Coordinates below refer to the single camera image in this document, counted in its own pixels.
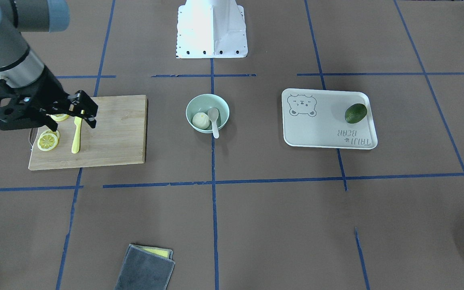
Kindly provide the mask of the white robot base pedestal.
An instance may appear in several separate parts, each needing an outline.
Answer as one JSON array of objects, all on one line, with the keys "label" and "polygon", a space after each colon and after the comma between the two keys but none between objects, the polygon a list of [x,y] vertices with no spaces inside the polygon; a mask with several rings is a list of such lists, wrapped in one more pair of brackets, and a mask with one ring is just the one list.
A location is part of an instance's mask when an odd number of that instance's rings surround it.
[{"label": "white robot base pedestal", "polygon": [[245,58],[243,6],[235,0],[187,0],[178,7],[176,58]]}]

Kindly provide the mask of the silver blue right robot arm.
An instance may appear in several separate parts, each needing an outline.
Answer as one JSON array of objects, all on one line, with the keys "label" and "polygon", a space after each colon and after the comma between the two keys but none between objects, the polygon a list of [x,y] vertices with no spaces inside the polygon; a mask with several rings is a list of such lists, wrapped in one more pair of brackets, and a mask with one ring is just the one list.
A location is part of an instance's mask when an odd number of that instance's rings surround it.
[{"label": "silver blue right robot arm", "polygon": [[70,23],[65,0],[0,0],[0,130],[47,126],[55,114],[79,117],[96,127],[98,105],[79,90],[66,93],[22,32],[60,32]]}]

